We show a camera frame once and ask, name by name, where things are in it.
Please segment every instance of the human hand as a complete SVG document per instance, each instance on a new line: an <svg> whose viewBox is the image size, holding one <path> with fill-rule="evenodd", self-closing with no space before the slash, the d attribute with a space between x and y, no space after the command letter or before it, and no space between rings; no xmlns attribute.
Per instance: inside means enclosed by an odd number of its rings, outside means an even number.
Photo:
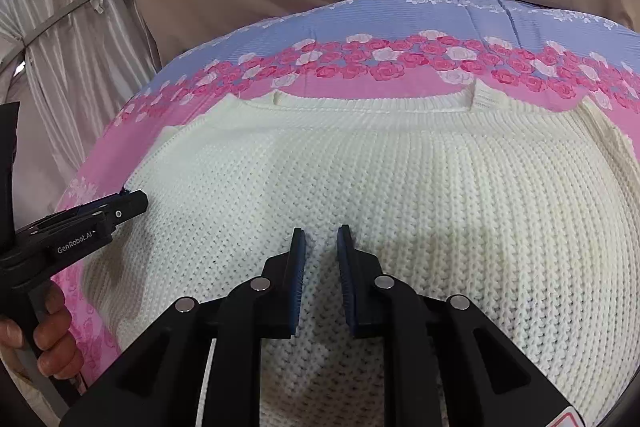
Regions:
<svg viewBox="0 0 640 427"><path fill-rule="evenodd" d="M71 313L65 306L65 295L60 287L52 283L45 299L49 316L33 331L33 340L43 353L38 358L38 368L45 377L53 375L66 380L77 375L84 359L69 333ZM0 349L6 364L16 373L24 374L24 368L13 349L24 345L24 334L11 319L0 317Z"/></svg>

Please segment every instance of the bed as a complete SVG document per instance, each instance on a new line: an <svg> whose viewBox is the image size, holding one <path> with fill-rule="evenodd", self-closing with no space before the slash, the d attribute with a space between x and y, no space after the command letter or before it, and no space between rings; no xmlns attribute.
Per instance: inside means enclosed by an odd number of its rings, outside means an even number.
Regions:
<svg viewBox="0 0 640 427"><path fill-rule="evenodd" d="M640 36L615 22L515 0L347 0L263 20L175 58L105 130L58 209L123 186L163 127L228 93L313 98L447 94L480 78L566 110L590 96L640 149ZM82 262L55 277L91 384L119 347L81 291Z"/></svg>

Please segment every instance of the silver rivet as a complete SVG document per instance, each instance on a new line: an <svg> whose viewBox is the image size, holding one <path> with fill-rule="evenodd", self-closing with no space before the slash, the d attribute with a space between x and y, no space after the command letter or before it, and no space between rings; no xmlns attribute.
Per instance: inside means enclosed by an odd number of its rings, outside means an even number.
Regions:
<svg viewBox="0 0 640 427"><path fill-rule="evenodd" d="M457 310L466 310L471 304L464 295L453 295L449 302Z"/></svg>
<svg viewBox="0 0 640 427"><path fill-rule="evenodd" d="M256 277L251 281L251 288L257 292L264 292L271 286L271 281L267 277Z"/></svg>
<svg viewBox="0 0 640 427"><path fill-rule="evenodd" d="M393 288L396 281L393 280L393 277L389 277L388 275L378 275L376 280L373 283L383 290L388 290L389 288Z"/></svg>
<svg viewBox="0 0 640 427"><path fill-rule="evenodd" d="M193 310L196 302L191 297L181 297L175 302L175 309L180 313L186 313Z"/></svg>

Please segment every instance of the knit texture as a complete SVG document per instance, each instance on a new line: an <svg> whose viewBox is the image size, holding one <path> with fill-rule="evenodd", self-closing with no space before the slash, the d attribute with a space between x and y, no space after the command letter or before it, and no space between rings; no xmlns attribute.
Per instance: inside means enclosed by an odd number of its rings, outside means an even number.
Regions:
<svg viewBox="0 0 640 427"><path fill-rule="evenodd" d="M265 341L263 426L383 423L383 352L350 339L335 241L418 293L467 295L594 425L639 365L640 174L585 98L553 113L477 81L415 100L227 95L127 182L146 214L84 270L122 348L183 295L219 298L307 237L300 325Z"/></svg>

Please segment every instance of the silver curtain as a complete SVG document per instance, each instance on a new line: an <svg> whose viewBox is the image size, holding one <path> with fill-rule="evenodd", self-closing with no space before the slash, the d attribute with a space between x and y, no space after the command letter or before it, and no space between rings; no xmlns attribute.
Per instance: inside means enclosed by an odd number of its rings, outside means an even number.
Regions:
<svg viewBox="0 0 640 427"><path fill-rule="evenodd" d="M0 39L20 42L73 1L0 0ZM133 0L92 0L28 47L26 75L8 93L11 73L0 75L0 100L24 100L14 167L17 226L53 210L106 124L158 68Z"/></svg>

